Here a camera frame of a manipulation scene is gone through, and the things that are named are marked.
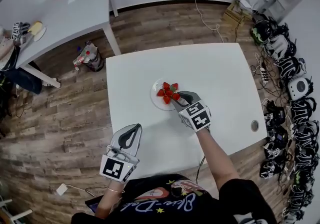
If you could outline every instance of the bracelet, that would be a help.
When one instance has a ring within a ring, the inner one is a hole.
[[[113,189],[111,189],[111,188],[109,188],[109,187],[107,187],[107,189],[109,189],[109,190],[111,190],[111,191],[113,191],[113,192],[117,192],[117,193],[123,193],[123,192],[124,192],[124,191],[122,191],[122,192],[116,191],[116,190],[113,190]]]

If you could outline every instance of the white table surface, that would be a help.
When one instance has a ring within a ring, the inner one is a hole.
[[[198,166],[203,152],[197,136],[178,113],[158,109],[150,89],[159,78],[173,80],[206,102],[211,134],[227,154],[266,137],[259,95],[238,43],[197,44],[134,52],[106,59],[113,131],[142,125],[137,157],[129,179]],[[259,122],[257,132],[251,130]]]
[[[109,22],[109,0],[75,0],[70,4],[68,0],[47,0],[32,15],[15,21],[32,24],[36,20],[43,23],[46,32],[39,41],[31,40],[27,47],[23,45],[16,67],[28,64],[65,42],[100,29]]]

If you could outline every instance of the table leg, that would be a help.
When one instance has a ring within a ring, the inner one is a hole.
[[[118,56],[121,55],[121,51],[119,49],[119,45],[117,43],[117,40],[115,38],[115,35],[113,34],[113,31],[111,29],[111,26],[109,23],[107,23],[104,27],[103,27],[103,31],[105,33],[106,38],[109,41],[109,44],[113,50],[113,53]]]
[[[109,2],[111,3],[111,7],[113,10],[114,16],[117,17],[118,16],[118,9],[116,9],[115,0],[109,0]]]
[[[61,87],[61,83],[55,81],[54,79],[50,78],[49,76],[45,75],[44,73],[40,72],[36,68],[32,67],[31,65],[26,65],[21,67],[22,69],[26,70],[28,73],[31,73],[32,75],[38,77],[40,80],[48,82],[52,86],[56,88]]]

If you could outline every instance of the wall baseboard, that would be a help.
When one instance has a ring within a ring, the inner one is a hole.
[[[208,0],[196,0],[196,2],[205,3],[205,4],[223,5],[223,6],[229,6],[231,4],[230,2],[208,1]],[[172,1],[143,3],[143,4],[138,4],[138,5],[118,9],[118,13],[123,13],[130,10],[138,10],[138,9],[148,8],[148,7],[170,5],[170,4],[187,4],[187,3],[194,4],[195,0],[172,0]]]

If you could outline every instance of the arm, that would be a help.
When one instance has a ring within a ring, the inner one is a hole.
[[[105,219],[111,212],[112,207],[119,202],[121,198],[121,193],[124,189],[124,184],[121,184],[116,181],[111,181],[108,186],[110,189],[118,191],[114,192],[110,189],[106,189],[101,201],[98,204],[97,210],[95,212],[95,216],[98,218]]]
[[[227,181],[239,178],[234,164],[231,162],[228,155],[222,150],[222,148],[216,143],[214,138],[207,129],[201,129],[196,132],[198,136],[201,148],[207,159],[209,169],[214,176],[218,190]]]

